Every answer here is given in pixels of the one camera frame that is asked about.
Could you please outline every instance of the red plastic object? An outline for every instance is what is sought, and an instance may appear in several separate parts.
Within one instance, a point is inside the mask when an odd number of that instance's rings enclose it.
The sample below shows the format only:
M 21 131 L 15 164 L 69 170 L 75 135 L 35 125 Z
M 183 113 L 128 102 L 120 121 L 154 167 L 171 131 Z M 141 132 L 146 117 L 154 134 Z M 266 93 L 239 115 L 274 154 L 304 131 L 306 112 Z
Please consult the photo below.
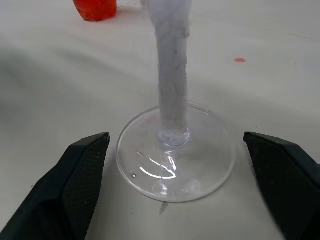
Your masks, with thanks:
M 117 0 L 73 0 L 81 17 L 88 22 L 112 18 L 117 13 Z

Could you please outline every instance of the red liquid drop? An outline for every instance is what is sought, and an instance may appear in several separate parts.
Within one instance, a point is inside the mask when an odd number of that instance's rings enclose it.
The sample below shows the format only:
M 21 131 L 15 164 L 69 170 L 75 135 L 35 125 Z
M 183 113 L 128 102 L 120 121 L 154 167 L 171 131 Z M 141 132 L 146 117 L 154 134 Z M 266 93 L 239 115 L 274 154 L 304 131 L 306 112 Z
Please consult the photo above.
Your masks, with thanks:
M 238 58 L 236 58 L 235 60 L 234 60 L 236 63 L 245 63 L 246 62 L 246 60 L 244 59 L 244 58 L 242 58 L 242 57 L 238 57 Z
M 81 17 L 89 22 L 112 18 L 117 13 L 117 0 L 73 0 Z

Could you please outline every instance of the clear glass base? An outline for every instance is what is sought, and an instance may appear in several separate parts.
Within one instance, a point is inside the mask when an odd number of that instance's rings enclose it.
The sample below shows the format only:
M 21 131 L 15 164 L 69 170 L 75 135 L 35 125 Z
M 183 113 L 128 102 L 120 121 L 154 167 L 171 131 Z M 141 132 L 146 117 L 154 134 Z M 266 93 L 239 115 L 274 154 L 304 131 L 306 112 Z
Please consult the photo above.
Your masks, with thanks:
M 118 168 L 143 195 L 162 202 L 187 202 L 218 189 L 235 165 L 235 149 L 224 124 L 208 110 L 188 104 L 190 136 L 180 146 L 159 140 L 158 107 L 132 119 L 116 150 Z

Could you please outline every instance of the white tabletop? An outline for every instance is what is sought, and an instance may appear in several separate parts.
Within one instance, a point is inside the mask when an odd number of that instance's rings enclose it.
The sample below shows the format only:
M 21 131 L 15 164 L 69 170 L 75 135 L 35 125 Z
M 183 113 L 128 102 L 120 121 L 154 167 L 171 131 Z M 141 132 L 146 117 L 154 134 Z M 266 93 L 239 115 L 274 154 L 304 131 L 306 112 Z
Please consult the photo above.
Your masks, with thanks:
M 193 1 L 189 100 L 224 120 L 238 162 L 217 192 L 162 214 L 114 164 L 123 127 L 158 101 L 153 26 L 139 0 L 118 6 L 92 23 L 71 0 L 0 0 L 0 229 L 70 144 L 110 132 L 88 240 L 281 240 L 242 137 L 297 143 L 319 163 L 320 1 Z

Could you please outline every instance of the textured rubber pad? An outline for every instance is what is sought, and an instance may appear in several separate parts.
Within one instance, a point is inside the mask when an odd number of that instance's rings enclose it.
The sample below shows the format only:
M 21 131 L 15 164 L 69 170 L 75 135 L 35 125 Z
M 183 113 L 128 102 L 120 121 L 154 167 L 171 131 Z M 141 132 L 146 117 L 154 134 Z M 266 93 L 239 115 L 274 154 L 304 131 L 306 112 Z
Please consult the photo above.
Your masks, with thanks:
M 287 240 L 320 240 L 320 166 L 297 144 L 246 132 L 263 198 Z
M 100 194 L 108 133 L 72 144 L 33 187 L 0 240 L 84 240 Z

